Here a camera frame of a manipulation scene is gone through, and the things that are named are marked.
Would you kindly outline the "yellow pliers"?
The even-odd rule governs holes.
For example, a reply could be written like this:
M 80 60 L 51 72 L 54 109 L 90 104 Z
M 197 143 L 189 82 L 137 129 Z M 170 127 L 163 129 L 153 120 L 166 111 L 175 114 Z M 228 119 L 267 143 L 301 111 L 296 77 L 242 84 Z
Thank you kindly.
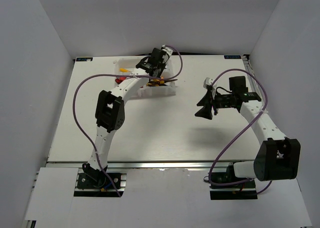
M 169 80 L 154 79 L 154 80 L 149 81 L 146 85 L 148 87 L 166 86 L 167 83 L 174 82 L 174 81 L 177 81 L 177 79 L 169 79 Z

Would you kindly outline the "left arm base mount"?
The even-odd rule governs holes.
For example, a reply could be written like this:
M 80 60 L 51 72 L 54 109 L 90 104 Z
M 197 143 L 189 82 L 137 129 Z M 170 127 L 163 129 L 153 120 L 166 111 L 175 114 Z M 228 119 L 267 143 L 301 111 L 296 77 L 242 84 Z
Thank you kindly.
M 121 197 L 125 190 L 124 173 L 104 172 L 92 168 L 88 163 L 82 165 L 74 189 L 74 197 Z

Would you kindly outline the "yellow handle screwdriver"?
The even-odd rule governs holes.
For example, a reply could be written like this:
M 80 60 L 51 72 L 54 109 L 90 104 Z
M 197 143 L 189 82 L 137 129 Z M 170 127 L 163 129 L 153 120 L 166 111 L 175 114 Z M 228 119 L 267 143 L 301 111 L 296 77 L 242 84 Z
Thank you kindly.
M 123 73 L 129 73 L 132 72 L 132 69 L 119 68 L 119 71 Z

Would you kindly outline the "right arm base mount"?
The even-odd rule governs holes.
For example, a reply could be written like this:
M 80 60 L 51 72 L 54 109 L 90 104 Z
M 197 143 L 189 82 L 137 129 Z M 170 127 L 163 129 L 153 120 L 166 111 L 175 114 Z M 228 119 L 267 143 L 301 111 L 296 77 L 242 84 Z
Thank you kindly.
M 254 180 L 244 182 L 246 178 L 235 176 L 233 163 L 229 163 L 225 170 L 214 168 L 211 175 L 203 178 L 209 184 L 211 200 L 255 200 L 258 198 Z

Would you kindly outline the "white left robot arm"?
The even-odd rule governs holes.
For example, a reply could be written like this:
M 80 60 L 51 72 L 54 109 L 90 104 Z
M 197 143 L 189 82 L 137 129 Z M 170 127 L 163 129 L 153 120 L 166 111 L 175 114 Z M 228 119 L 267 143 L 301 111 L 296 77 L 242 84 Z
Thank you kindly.
M 143 58 L 127 78 L 110 91 L 101 91 L 98 96 L 95 111 L 97 134 L 95 149 L 84 169 L 92 169 L 88 181 L 94 187 L 101 187 L 106 181 L 106 175 L 100 172 L 108 165 L 108 154 L 112 139 L 125 121 L 125 104 L 131 96 L 146 85 L 151 77 L 160 77 L 167 65 L 173 50 L 163 46 L 154 48 L 151 55 Z

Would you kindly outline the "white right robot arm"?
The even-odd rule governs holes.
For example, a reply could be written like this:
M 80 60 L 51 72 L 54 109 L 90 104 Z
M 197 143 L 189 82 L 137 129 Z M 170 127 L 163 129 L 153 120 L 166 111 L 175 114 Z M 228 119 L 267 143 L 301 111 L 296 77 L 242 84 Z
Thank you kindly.
M 196 117 L 211 120 L 219 109 L 235 108 L 250 124 L 260 148 L 253 161 L 239 161 L 227 168 L 222 183 L 238 187 L 244 179 L 260 181 L 295 179 L 298 174 L 301 145 L 288 138 L 263 110 L 261 97 L 250 92 L 244 76 L 229 79 L 229 93 L 220 94 L 212 78 L 203 83 L 206 94 L 198 102 Z

